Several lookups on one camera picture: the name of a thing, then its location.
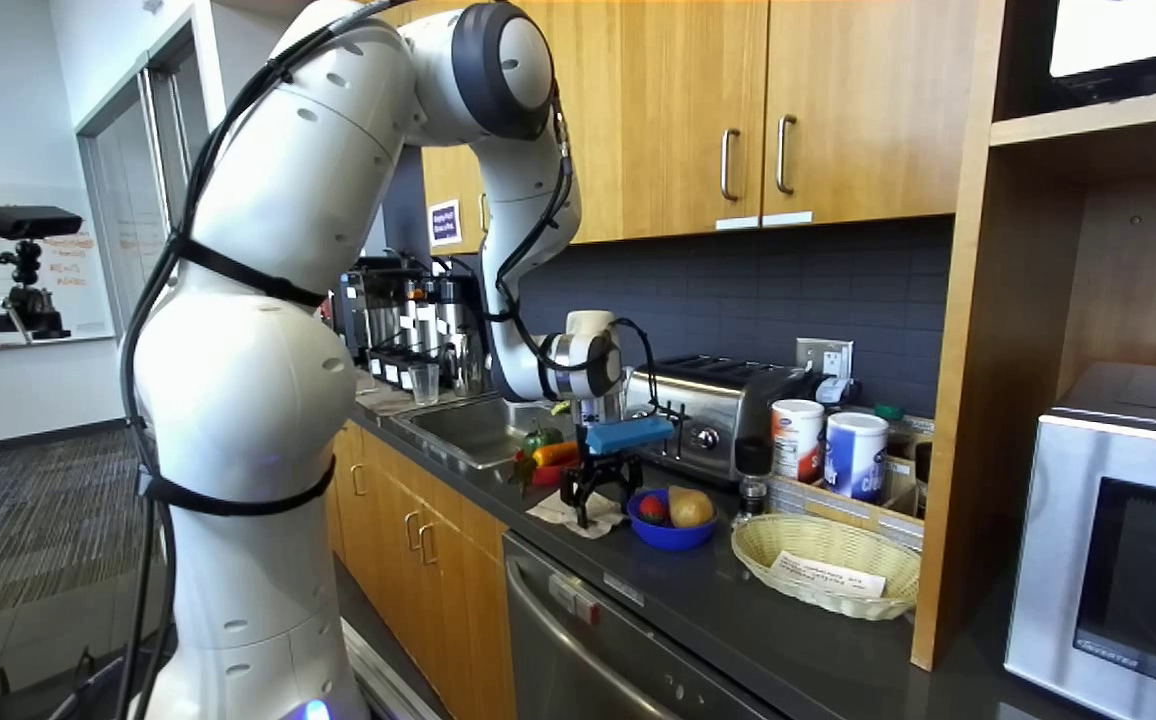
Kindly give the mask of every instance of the cup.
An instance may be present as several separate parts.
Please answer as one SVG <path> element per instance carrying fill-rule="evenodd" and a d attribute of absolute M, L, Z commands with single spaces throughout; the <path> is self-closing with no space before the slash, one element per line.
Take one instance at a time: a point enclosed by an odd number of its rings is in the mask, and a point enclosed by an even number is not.
<path fill-rule="evenodd" d="M 887 422 L 873 411 L 834 411 L 824 425 L 824 485 L 841 498 L 883 498 Z"/>
<path fill-rule="evenodd" d="M 819 422 L 824 403 L 816 400 L 775 400 L 772 403 L 772 447 L 775 477 L 816 482 L 819 477 Z"/>

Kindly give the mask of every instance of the dark backsplash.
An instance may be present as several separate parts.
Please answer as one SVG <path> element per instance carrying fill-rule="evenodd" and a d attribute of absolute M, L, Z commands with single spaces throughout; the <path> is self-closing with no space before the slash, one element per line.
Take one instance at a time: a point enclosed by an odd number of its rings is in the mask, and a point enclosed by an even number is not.
<path fill-rule="evenodd" d="M 792 360 L 796 335 L 857 341 L 865 400 L 933 417 L 949 222 L 785 228 L 568 248 L 524 279 L 532 334 L 611 310 L 656 358 Z"/>

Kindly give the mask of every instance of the red fruit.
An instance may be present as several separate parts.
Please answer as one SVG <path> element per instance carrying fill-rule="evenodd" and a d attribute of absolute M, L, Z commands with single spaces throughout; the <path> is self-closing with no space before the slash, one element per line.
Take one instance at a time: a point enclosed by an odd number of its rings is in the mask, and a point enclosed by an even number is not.
<path fill-rule="evenodd" d="M 646 523 L 664 523 L 664 521 L 667 521 L 667 508 L 664 508 L 659 498 L 639 498 L 639 517 L 644 517 Z"/>

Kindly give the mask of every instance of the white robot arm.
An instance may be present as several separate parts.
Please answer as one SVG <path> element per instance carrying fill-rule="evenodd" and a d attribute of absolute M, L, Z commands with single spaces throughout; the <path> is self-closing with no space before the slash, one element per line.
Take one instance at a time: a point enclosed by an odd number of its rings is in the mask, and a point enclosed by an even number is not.
<path fill-rule="evenodd" d="M 466 144 L 486 185 L 479 277 L 510 396 L 617 383 L 606 316 L 532 341 L 518 277 L 574 234 L 541 27 L 472 4 L 408 27 L 316 0 L 236 97 L 122 345 L 122 403 L 162 505 L 174 655 L 137 717 L 362 717 L 336 633 L 318 491 L 352 360 L 310 320 L 356 262 L 403 144 Z"/>

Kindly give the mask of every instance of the microwave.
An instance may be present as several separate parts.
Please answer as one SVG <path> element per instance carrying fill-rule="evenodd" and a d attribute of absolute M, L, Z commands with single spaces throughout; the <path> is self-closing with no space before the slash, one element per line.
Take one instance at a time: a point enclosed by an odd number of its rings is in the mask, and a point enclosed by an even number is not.
<path fill-rule="evenodd" d="M 1156 93 L 1156 0 L 1061 0 L 1049 77 L 1096 97 Z"/>
<path fill-rule="evenodd" d="M 1096 364 L 1039 417 L 1004 670 L 1156 717 L 1156 368 Z"/>

